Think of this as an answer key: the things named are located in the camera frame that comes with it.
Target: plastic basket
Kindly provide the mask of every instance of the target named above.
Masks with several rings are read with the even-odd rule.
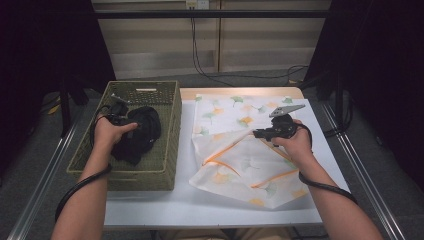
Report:
[[[108,190],[172,190],[175,183],[182,108],[178,82],[109,82],[99,107],[113,104],[115,100],[111,97],[112,94],[130,101],[129,111],[141,106],[155,108],[159,114],[162,134],[153,148],[142,156],[140,163],[136,166],[125,161],[117,161],[111,156],[110,163],[113,169],[109,176]],[[68,165],[67,173],[78,178],[91,150],[88,127]]]

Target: person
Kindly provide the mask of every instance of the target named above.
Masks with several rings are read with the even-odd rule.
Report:
[[[136,127],[136,123],[114,126],[107,119],[99,118],[93,150],[79,181],[104,170],[113,145],[119,142],[122,134]],[[291,161],[305,178],[337,187],[314,157],[305,129],[299,128],[290,139],[273,138],[272,143],[286,149]],[[350,199],[315,187],[309,189],[331,239],[382,239],[371,219]],[[76,192],[63,208],[53,229],[52,239],[101,239],[106,194],[107,177],[102,177]],[[162,239],[229,239],[225,234],[221,234],[223,231],[213,232],[214,235],[210,237],[205,236],[204,231],[198,230],[159,231],[159,235]],[[290,239],[284,228],[237,229],[235,235],[237,239]]]

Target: hand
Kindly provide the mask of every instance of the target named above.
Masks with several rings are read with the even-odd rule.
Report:
[[[137,123],[115,126],[103,115],[99,115],[97,119],[96,129],[94,131],[94,146],[101,145],[112,149],[113,145],[121,140],[124,133],[137,128]]]
[[[297,119],[294,119],[293,121],[298,124],[302,123]],[[304,128],[297,128],[296,134],[290,139],[276,137],[271,139],[271,142],[275,145],[283,146],[290,155],[291,161],[298,168],[308,164],[308,162],[316,161],[312,154],[312,146],[308,131]]]

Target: white tabletop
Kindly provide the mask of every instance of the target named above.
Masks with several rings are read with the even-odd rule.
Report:
[[[343,189],[348,189],[328,143],[307,100],[296,100],[306,107],[296,117],[313,135],[313,151],[321,165]],[[181,132],[173,191],[109,192],[106,229],[142,228],[231,228],[320,224],[310,194],[267,209],[250,203],[199,190],[189,184],[197,172],[191,133],[194,100],[183,100]]]

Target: forearm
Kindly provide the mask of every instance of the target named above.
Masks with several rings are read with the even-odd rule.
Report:
[[[109,154],[108,147],[95,146],[78,181],[106,169]],[[100,239],[104,224],[106,194],[106,176],[77,191],[63,208],[52,239]]]
[[[311,181],[337,187],[317,162],[301,172]],[[350,199],[324,189],[309,189],[331,239],[382,239],[374,223]]]

